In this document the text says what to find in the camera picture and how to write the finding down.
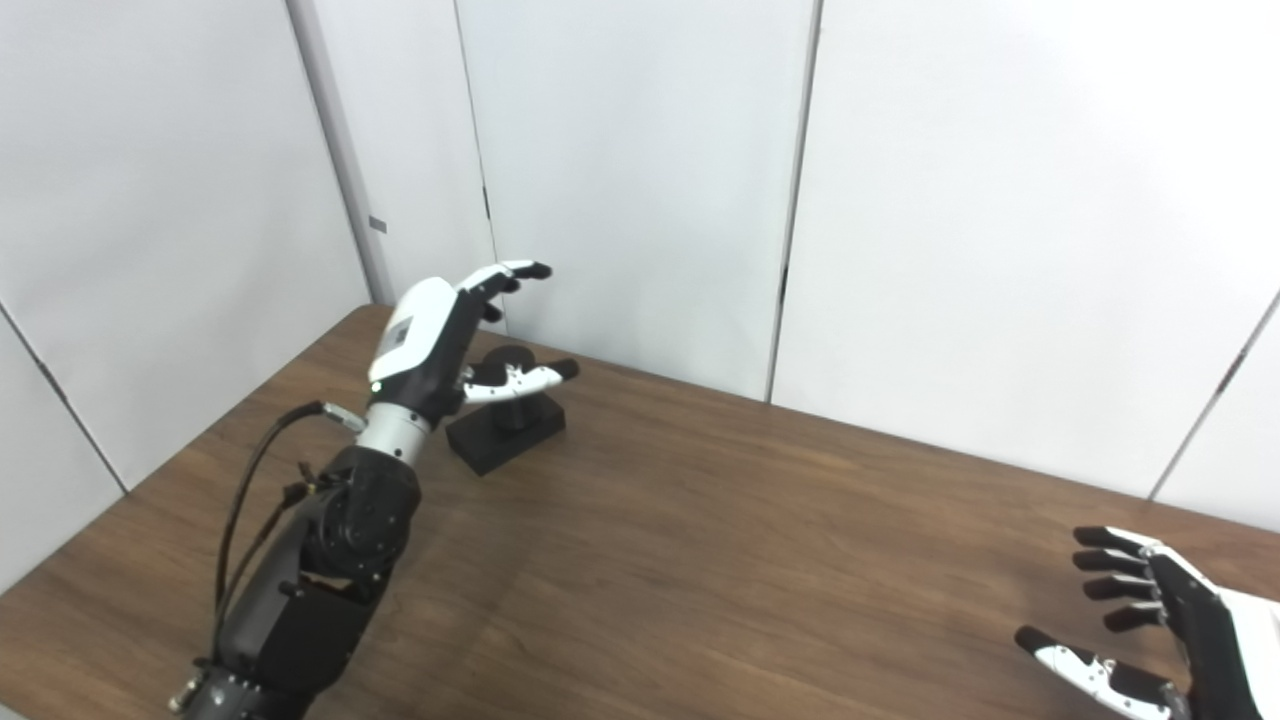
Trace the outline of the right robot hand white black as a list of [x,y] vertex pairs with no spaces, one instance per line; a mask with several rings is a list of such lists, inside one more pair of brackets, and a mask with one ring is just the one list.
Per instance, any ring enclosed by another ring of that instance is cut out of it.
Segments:
[[1166,676],[1020,626],[1015,643],[1041,666],[1125,719],[1276,719],[1277,601],[1220,585],[1161,539],[1116,527],[1078,527],[1076,569],[1093,601],[1128,600],[1103,616],[1112,633],[1167,629],[1188,667]]

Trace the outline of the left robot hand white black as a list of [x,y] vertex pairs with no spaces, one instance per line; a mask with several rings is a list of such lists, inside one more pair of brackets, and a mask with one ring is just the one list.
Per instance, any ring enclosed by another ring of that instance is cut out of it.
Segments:
[[545,264],[517,260],[483,266],[458,284],[431,277],[412,286],[396,305],[369,368],[367,428],[404,416],[433,429],[466,405],[515,401],[576,378],[580,365],[571,357],[525,369],[466,361],[480,325],[503,316],[497,297],[550,274]]

